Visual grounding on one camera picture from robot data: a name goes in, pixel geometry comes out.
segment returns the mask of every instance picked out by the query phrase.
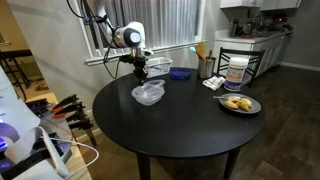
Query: white cable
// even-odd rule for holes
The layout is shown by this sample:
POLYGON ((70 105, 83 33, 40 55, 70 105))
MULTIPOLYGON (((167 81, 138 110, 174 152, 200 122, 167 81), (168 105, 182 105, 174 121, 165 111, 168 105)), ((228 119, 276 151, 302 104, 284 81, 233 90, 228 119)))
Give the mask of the white cable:
POLYGON ((82 166, 82 167, 78 168, 77 170, 74 170, 74 171, 70 172, 70 174, 69 174, 65 179, 70 178, 70 177, 73 176, 75 173, 77 173, 77 172, 81 171, 82 169, 90 166, 90 165, 91 165, 92 163, 94 163, 94 162, 98 159, 98 157, 99 157, 99 152, 98 152, 98 150, 96 150, 95 148, 93 148, 93 147, 91 147, 91 146, 88 146, 88 145, 86 145, 86 144, 82 144, 82 143, 74 142, 74 141, 69 141, 69 140, 64 140, 64 139, 58 139, 58 138, 50 138, 50 139, 51 139, 51 140, 56 140, 56 141, 62 141, 62 142, 72 143, 72 144, 77 144, 77 145, 80 145, 80 146, 84 146, 84 147, 87 147, 87 148, 93 150, 93 151, 96 153, 96 157, 95 157, 91 162, 89 162, 89 163, 86 164, 85 166, 82 166))

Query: kitchen counter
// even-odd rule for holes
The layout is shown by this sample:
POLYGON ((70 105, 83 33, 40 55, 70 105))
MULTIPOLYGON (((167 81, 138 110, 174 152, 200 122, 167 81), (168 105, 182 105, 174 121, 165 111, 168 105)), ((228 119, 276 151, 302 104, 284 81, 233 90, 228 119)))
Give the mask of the kitchen counter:
POLYGON ((233 38, 229 37, 229 30, 223 30, 223 31, 216 31, 215 40, 224 41, 224 42, 255 44, 255 43, 267 41, 267 40, 277 38, 290 33, 293 33, 293 31, 275 32, 267 37, 254 37, 254 38, 246 39, 241 37, 233 37, 233 38))

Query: window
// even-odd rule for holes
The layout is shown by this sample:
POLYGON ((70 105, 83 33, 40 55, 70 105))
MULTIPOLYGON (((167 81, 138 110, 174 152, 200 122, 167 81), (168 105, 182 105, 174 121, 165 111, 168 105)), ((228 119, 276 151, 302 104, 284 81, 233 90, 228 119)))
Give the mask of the window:
MULTIPOLYGON (((196 44, 202 0, 104 0, 105 11, 114 27, 124 27, 129 22, 137 21, 144 25, 146 48, 155 52, 168 48, 179 48, 196 44)), ((80 6, 89 14, 90 9, 80 6)), ((92 59, 87 62, 99 63, 108 47, 96 23, 84 26, 92 59)), ((111 49, 110 56, 129 53, 126 49, 111 49)))

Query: food on plate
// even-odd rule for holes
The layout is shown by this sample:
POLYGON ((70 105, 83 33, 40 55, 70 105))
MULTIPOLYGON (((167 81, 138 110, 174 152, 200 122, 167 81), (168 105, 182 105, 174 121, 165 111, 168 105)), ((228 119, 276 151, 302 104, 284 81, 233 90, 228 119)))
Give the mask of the food on plate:
POLYGON ((238 102, 237 102, 237 106, 238 106, 240 109, 244 110, 244 111, 249 111, 249 108, 250 108, 250 107, 248 106, 247 102, 244 101, 244 100, 238 101, 238 102))
POLYGON ((238 105, 235 104, 234 102, 232 101, 225 101, 224 102, 224 105, 226 105, 227 107, 231 108, 231 109, 239 109, 238 105))
POLYGON ((230 96, 228 97, 228 101, 231 101, 233 103, 237 103, 240 100, 239 97, 230 96))
POLYGON ((249 108, 252 107, 252 102, 251 102, 249 99, 247 99, 247 98, 241 98, 240 101, 246 102, 246 103, 248 104, 249 108))

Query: clear plastic bowl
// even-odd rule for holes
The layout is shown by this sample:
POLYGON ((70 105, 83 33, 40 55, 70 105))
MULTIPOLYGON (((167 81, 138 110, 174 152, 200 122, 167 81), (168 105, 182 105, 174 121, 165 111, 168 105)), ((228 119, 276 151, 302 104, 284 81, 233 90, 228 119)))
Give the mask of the clear plastic bowl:
POLYGON ((164 80, 153 80, 132 90, 132 96, 141 104, 151 106, 158 102, 164 94, 164 80))

